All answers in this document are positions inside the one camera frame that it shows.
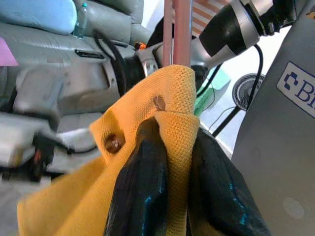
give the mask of water bottle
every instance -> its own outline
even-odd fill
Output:
[[[78,9],[77,23],[73,31],[73,35],[77,38],[83,38],[84,31],[88,22],[88,5],[84,2],[82,6]]]

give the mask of dark shiny material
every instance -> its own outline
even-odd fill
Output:
[[[164,236],[167,213],[167,155],[154,118],[137,130],[136,147],[120,171],[105,236]]]
[[[198,91],[207,78],[208,68],[202,65],[192,65],[191,68],[195,72],[196,91]]]
[[[270,236],[241,173],[217,141],[199,131],[189,188],[192,235]]]
[[[238,19],[230,4],[225,5],[220,13],[211,19],[200,34],[199,39],[207,53],[212,57],[225,45],[235,55],[246,50]]]

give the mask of yellow cloth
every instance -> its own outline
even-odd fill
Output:
[[[156,96],[165,101],[165,112],[157,111]],[[90,126],[102,157],[18,204],[20,235],[103,235],[115,181],[135,147],[136,130],[154,116],[168,153],[166,235],[184,236],[191,152],[199,127],[192,115],[195,97],[194,72],[179,65],[162,68],[138,83]],[[112,133],[126,140],[116,154],[104,146]]]

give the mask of logo sticker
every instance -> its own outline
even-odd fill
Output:
[[[288,99],[315,118],[315,76],[289,62],[277,88]]]

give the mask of blue pillow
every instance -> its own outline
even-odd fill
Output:
[[[1,0],[0,21],[58,34],[73,32],[77,12],[72,0]]]

